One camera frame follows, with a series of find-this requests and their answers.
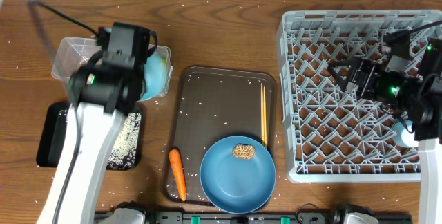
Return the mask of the brown food scrap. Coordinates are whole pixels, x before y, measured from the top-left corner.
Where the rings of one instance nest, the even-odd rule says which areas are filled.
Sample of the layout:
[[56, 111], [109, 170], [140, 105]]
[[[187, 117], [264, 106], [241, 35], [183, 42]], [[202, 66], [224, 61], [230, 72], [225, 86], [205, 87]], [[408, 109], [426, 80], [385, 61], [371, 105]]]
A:
[[237, 144], [232, 151], [233, 157], [245, 160], [252, 159], [256, 154], [256, 150], [251, 144]]

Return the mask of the blue plate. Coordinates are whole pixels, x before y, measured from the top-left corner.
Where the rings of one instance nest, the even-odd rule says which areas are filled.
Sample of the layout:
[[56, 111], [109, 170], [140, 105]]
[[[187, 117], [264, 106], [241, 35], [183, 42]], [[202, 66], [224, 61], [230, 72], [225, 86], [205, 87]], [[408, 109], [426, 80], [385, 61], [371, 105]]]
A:
[[[238, 144], [251, 145], [254, 156], [247, 160], [233, 155]], [[215, 142], [205, 153], [200, 183], [209, 201], [231, 214], [262, 209], [276, 185], [276, 167], [271, 154], [258, 141], [229, 136]]]

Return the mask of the orange carrot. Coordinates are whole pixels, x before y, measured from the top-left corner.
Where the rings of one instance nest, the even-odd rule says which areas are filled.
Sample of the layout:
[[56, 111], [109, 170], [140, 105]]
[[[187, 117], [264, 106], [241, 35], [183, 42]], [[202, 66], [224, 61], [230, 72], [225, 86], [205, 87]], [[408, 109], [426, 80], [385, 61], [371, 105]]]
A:
[[169, 162], [177, 186], [178, 194], [181, 201], [186, 201], [186, 181], [184, 177], [184, 168], [182, 165], [182, 158], [177, 149], [169, 151]]

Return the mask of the light blue rice bowl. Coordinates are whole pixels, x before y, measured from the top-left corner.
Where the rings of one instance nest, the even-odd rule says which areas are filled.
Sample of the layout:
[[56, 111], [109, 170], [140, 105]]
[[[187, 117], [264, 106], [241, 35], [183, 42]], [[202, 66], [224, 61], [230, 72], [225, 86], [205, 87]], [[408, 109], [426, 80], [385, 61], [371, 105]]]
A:
[[144, 65], [146, 90], [139, 101], [146, 101], [153, 97], [163, 97], [168, 75], [169, 67], [167, 60], [158, 53], [150, 56]]

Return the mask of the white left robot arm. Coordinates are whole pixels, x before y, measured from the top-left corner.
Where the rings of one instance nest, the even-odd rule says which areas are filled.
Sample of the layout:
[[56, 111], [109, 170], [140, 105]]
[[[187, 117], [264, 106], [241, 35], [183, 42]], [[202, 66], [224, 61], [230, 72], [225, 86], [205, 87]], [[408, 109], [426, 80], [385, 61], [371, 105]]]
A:
[[108, 158], [135, 103], [145, 94], [144, 65], [155, 31], [115, 22], [96, 34], [100, 50], [72, 73], [61, 156], [39, 223], [92, 223]]

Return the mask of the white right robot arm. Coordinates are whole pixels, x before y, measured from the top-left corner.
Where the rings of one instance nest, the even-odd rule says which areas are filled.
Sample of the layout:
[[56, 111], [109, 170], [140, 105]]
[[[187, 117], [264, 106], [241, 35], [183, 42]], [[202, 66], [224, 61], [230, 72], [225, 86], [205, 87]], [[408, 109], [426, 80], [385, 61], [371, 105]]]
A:
[[412, 30], [385, 34], [390, 47], [385, 65], [370, 59], [349, 58], [327, 67], [345, 92], [382, 102], [405, 112], [412, 122], [408, 132], [419, 144], [421, 189], [419, 222], [441, 222], [441, 40], [430, 38], [417, 77], [405, 74]]

